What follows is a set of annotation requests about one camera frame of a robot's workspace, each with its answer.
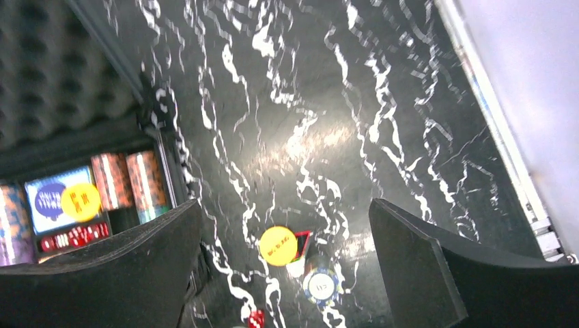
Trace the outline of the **red dice row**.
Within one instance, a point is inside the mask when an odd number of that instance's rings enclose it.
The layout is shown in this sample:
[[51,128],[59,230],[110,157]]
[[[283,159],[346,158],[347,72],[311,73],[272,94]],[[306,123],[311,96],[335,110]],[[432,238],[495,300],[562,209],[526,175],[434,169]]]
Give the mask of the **red dice row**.
[[43,237],[40,241],[40,251],[52,252],[71,247],[83,247],[109,236],[109,227],[104,222],[88,226],[78,226],[68,232]]

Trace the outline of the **blue playing card deck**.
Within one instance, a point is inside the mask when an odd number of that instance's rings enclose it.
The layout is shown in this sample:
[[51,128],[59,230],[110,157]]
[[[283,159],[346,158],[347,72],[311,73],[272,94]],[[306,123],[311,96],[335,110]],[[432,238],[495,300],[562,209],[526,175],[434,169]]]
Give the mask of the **blue playing card deck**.
[[61,195],[66,187],[86,182],[96,186],[91,168],[87,165],[26,182],[25,192],[34,232],[43,234],[79,223],[63,213]]

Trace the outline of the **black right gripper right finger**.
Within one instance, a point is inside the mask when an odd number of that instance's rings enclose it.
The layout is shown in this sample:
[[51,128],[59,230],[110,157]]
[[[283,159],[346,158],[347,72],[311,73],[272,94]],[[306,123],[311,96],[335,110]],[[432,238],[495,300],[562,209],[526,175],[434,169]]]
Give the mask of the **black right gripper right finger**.
[[577,327],[578,266],[478,244],[383,199],[369,223],[396,327]]

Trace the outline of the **white dealer chip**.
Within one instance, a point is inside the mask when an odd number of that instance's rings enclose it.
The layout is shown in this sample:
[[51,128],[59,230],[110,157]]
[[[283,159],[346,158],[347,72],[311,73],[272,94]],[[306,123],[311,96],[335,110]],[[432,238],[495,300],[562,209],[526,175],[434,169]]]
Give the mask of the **white dealer chip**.
[[315,267],[304,276],[302,290],[310,302],[323,308],[333,303],[339,292],[339,280],[333,270]]

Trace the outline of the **black triangle under yellow button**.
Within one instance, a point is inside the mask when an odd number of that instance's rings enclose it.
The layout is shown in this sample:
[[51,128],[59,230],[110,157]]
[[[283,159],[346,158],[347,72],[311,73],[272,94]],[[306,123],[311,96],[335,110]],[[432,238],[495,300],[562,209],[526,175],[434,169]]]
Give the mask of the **black triangle under yellow button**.
[[295,257],[292,259],[292,263],[301,260],[307,254],[307,250],[309,247],[309,239],[312,235],[311,230],[304,230],[301,232],[295,232],[294,236],[298,242],[297,252]]

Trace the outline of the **blue orange purple chip stack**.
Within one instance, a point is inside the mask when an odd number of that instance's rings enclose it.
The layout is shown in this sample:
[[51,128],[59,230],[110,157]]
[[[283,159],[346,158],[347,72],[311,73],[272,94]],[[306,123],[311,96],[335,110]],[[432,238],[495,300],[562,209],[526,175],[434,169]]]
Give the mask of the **blue orange purple chip stack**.
[[21,188],[1,185],[1,266],[29,264],[36,261],[33,233],[27,204]]

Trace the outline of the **red die on table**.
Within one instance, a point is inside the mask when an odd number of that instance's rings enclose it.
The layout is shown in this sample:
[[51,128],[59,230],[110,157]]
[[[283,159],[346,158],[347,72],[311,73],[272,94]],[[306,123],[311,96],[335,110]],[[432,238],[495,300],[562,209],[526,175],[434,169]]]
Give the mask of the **red die on table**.
[[265,327],[265,314],[262,310],[252,311],[249,315],[248,328],[264,328]]

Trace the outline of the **yellow big blind button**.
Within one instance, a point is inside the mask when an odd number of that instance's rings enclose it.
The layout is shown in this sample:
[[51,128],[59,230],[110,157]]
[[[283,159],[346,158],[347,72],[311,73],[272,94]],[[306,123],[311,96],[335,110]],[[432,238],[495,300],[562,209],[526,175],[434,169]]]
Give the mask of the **yellow big blind button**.
[[79,223],[97,217],[101,210],[97,187],[88,182],[66,187],[61,195],[61,209]]

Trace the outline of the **black poker set case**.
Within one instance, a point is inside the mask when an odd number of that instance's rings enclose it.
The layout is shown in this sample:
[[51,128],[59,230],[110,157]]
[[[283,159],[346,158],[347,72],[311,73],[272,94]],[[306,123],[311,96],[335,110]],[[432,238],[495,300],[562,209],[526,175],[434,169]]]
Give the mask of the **black poker set case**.
[[41,252],[43,237],[101,222],[113,236],[140,223],[135,205],[101,207],[90,221],[36,234],[26,182],[85,165],[93,174],[98,154],[153,150],[171,209],[186,201],[163,94],[104,48],[70,1],[1,2],[1,185],[24,193],[34,263],[80,248]]

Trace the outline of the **orange and green chip stack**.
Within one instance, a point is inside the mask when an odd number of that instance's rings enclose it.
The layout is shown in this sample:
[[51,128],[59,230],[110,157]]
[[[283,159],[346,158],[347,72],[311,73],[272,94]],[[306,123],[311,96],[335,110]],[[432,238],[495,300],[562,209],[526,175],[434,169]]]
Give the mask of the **orange and green chip stack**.
[[126,165],[135,200],[139,223],[144,224],[171,209],[164,174],[153,150],[129,154]]

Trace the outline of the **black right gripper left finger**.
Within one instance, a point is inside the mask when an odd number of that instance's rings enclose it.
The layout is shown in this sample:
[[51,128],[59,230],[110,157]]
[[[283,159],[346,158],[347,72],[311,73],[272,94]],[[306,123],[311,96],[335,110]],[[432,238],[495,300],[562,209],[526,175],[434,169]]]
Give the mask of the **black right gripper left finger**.
[[2,327],[177,327],[203,286],[202,214],[190,200],[41,264],[1,268]]

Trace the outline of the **orange black chip stack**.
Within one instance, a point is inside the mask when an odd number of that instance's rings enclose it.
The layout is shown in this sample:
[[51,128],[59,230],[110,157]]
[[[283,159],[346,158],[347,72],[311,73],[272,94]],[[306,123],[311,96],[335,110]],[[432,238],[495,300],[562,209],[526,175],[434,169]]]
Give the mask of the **orange black chip stack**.
[[98,154],[91,158],[91,167],[104,211],[135,205],[124,154]]

